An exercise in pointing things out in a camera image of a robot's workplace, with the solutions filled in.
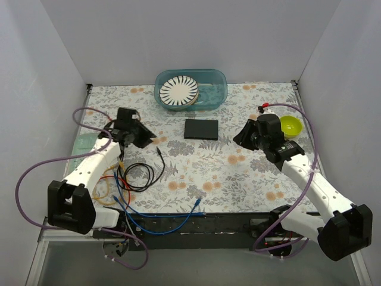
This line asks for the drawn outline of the black network switch box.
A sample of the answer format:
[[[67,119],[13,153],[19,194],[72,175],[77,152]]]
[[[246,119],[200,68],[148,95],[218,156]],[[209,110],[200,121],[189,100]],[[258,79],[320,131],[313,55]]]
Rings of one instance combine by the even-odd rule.
[[[218,120],[186,119],[184,139],[218,140]]]

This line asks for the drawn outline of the yellow ethernet cable short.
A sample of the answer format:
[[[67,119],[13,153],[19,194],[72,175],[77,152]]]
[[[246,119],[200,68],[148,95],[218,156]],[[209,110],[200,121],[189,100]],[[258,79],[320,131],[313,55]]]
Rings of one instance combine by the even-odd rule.
[[[115,201],[111,200],[110,179],[110,175],[101,177],[92,191],[92,199],[102,206],[115,205]]]

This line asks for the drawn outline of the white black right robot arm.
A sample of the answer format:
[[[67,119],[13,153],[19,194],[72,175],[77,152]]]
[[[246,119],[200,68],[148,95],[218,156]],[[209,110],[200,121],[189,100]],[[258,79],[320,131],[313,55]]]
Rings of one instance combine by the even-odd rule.
[[[280,118],[275,114],[262,114],[257,120],[249,119],[234,137],[234,142],[251,151],[261,150],[266,159],[284,175],[292,179],[304,197],[313,203],[319,215],[300,212],[296,205],[282,206],[270,212],[267,229],[255,240],[257,253],[269,233],[282,237],[294,232],[306,240],[317,243],[331,260],[338,261],[371,244],[373,213],[365,204],[356,205],[337,191],[315,169],[304,150],[295,142],[285,139]]]

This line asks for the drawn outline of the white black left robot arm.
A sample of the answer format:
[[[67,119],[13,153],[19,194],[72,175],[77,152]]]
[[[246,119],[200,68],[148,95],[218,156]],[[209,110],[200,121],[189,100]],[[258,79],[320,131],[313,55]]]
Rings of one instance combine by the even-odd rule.
[[[107,167],[116,161],[130,144],[145,148],[155,135],[140,121],[137,110],[120,107],[117,117],[100,130],[90,155],[62,181],[48,186],[48,223],[79,234],[106,228],[113,238],[121,238],[127,230],[120,212],[109,207],[96,207],[92,191]]]

